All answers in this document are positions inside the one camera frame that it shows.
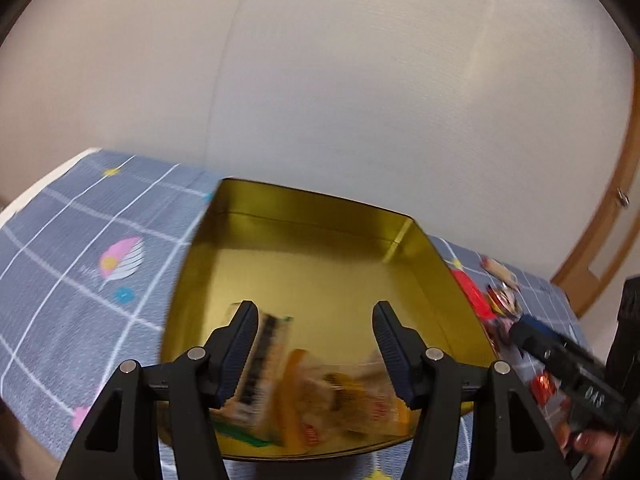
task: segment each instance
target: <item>wooden door frame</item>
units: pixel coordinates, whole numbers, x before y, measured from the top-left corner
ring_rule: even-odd
[[[640,60],[638,60],[638,58],[636,58],[634,62],[634,91],[630,108],[625,140],[620,148],[616,168],[600,201],[600,205],[596,209],[596,213],[591,218],[590,224],[582,233],[574,249],[552,278],[552,282],[560,287],[562,287],[562,282],[564,282],[577,266],[585,265],[585,262],[590,262],[598,253],[598,250],[606,241],[607,235],[620,215],[620,208],[615,208],[613,211],[611,209],[612,201],[617,198],[618,188],[627,190],[634,180],[640,158]],[[626,234],[618,252],[600,278],[597,289],[589,296],[589,299],[583,305],[572,306],[572,309],[578,317],[583,316],[584,313],[587,312],[597,297],[606,286],[609,285],[636,241],[638,231],[640,231],[640,212],[636,214],[631,229],[628,234]]]

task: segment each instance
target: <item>tablecloth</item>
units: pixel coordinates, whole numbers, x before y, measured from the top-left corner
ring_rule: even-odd
[[[0,228],[0,395],[40,443],[62,459],[117,364],[157,362],[180,265],[222,175],[100,150],[44,182]],[[496,283],[480,256],[430,237],[450,266],[481,290]],[[515,267],[524,310],[586,346],[564,293]],[[507,360],[527,381],[530,356]],[[559,396],[544,409],[553,423]],[[464,479],[473,415],[462,418],[453,478]],[[399,479],[410,443],[309,463],[226,462],[232,480],[360,480],[380,470]],[[161,445],[165,479],[173,453]]]

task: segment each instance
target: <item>snack package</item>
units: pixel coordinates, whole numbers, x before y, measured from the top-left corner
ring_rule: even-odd
[[[549,402],[549,399],[551,399],[558,390],[553,376],[546,370],[539,373],[531,380],[529,383],[529,389],[536,399],[538,406],[541,408]]]
[[[291,352],[278,400],[280,435],[302,454],[338,432],[402,436],[409,410],[396,397],[380,354],[356,365],[327,365],[304,350]]]
[[[472,309],[480,321],[485,322],[495,319],[495,314],[492,312],[490,304],[467,273],[460,269],[451,269],[451,273],[458,282],[462,292],[465,293],[468,302],[471,304]]]
[[[505,284],[502,287],[486,286],[487,300],[499,316],[520,317],[522,308],[513,291]]]
[[[262,441],[273,435],[273,399],[281,373],[292,318],[277,318],[258,311],[258,333],[238,387],[216,419]]]
[[[484,328],[484,332],[489,339],[489,343],[491,343],[491,346],[494,349],[496,357],[503,360],[503,349],[512,345],[509,330],[513,323],[515,323],[513,318],[503,316],[496,316],[495,319],[492,319],[491,321],[482,322],[482,328]]]
[[[506,283],[513,290],[520,290],[516,275],[509,269],[507,269],[507,267],[505,267],[503,264],[495,261],[493,258],[488,258],[487,256],[484,256],[480,260],[480,264],[482,265],[482,268],[489,274],[495,276],[501,282]]]

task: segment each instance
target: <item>gold tin box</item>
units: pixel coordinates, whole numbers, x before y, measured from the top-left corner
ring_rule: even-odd
[[[226,323],[230,305],[242,300],[294,318],[289,347],[328,364],[362,362],[377,348],[371,311],[379,300],[389,301],[402,324],[415,328],[428,346],[457,361],[488,366],[495,359],[464,294],[412,218],[228,178],[220,182],[185,259],[161,361],[203,344]],[[462,412],[469,409],[462,406]],[[298,456],[220,434],[218,442],[226,458],[303,460],[371,451],[408,438],[343,435]]]

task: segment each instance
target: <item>finger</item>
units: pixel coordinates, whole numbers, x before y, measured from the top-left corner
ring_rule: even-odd
[[[616,437],[604,431],[585,430],[578,435],[574,442],[574,449],[581,453],[588,453],[598,458],[607,458]]]

